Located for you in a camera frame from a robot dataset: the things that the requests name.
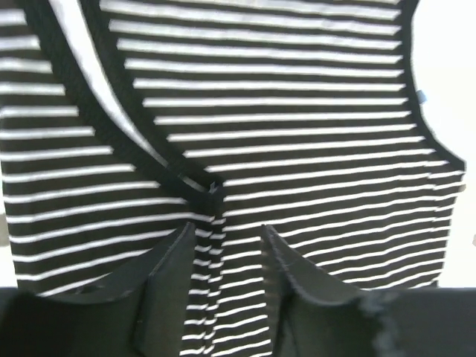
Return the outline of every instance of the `black and white striped fabric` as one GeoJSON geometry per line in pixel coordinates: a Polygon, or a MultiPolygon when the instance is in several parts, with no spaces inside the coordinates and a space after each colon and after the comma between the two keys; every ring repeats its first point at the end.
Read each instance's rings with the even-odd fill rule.
{"type": "Polygon", "coordinates": [[[420,113],[416,5],[83,0],[113,110],[47,1],[0,0],[0,159],[19,287],[70,292],[191,221],[181,356],[259,357],[271,355],[263,224],[362,289],[431,285],[465,164],[420,113]]]}

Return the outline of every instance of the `striped tank top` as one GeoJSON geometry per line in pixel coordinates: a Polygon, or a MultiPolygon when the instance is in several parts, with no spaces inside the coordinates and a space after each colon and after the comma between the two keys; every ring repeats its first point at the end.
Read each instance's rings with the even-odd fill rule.
{"type": "Polygon", "coordinates": [[[74,292],[192,222],[180,355],[259,357],[264,224],[361,289],[432,285],[465,163],[420,111],[417,2],[80,0],[113,107],[56,7],[0,0],[19,287],[74,292]]]}

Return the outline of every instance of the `sleeveless top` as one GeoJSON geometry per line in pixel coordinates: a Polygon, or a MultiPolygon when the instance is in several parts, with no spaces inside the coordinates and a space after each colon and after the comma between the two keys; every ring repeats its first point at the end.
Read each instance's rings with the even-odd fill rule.
{"type": "Polygon", "coordinates": [[[258,357],[263,224],[361,289],[431,285],[465,164],[422,118],[417,2],[82,0],[112,112],[49,3],[1,0],[19,287],[72,292],[192,222],[181,356],[258,357]]]}

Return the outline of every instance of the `black armhole trim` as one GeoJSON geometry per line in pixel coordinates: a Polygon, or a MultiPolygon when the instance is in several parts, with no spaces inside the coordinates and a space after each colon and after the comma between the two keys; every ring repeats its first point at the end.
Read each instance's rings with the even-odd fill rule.
{"type": "Polygon", "coordinates": [[[409,104],[413,119],[416,122],[418,130],[425,137],[431,148],[437,151],[437,154],[444,160],[447,160],[454,169],[465,172],[466,162],[456,156],[453,152],[441,144],[433,135],[430,127],[425,122],[420,108],[417,89],[414,82],[413,66],[411,62],[412,35],[413,35],[413,17],[418,6],[419,0],[402,1],[402,49],[403,64],[405,70],[405,84],[409,98],[409,104]]]}
{"type": "Polygon", "coordinates": [[[134,80],[124,68],[126,58],[116,46],[118,38],[109,30],[109,19],[100,9],[100,0],[80,0],[79,3],[112,90],[141,134],[172,170],[184,173],[205,188],[213,183],[222,184],[217,174],[208,173],[196,161],[185,158],[183,151],[169,143],[167,133],[154,124],[154,115],[142,105],[143,98],[134,89],[134,80]]]}
{"type": "Polygon", "coordinates": [[[51,61],[54,76],[77,106],[81,119],[94,128],[95,135],[114,150],[120,160],[134,165],[146,178],[158,182],[169,194],[186,199],[200,213],[214,215],[222,201],[222,186],[198,191],[181,179],[181,173],[164,167],[143,151],[104,112],[89,88],[49,1],[17,0],[25,12],[28,26],[39,37],[41,51],[51,61]]]}

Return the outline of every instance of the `white background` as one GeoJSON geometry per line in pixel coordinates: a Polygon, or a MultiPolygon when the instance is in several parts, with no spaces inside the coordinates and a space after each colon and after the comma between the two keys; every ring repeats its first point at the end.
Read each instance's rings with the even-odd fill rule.
{"type": "MultiPolygon", "coordinates": [[[[439,140],[466,160],[468,169],[440,278],[447,287],[476,287],[475,13],[475,0],[420,0],[414,19],[414,75],[428,98],[425,119],[439,140]]],[[[9,248],[0,248],[0,286],[14,286],[13,274],[9,248]]]]}

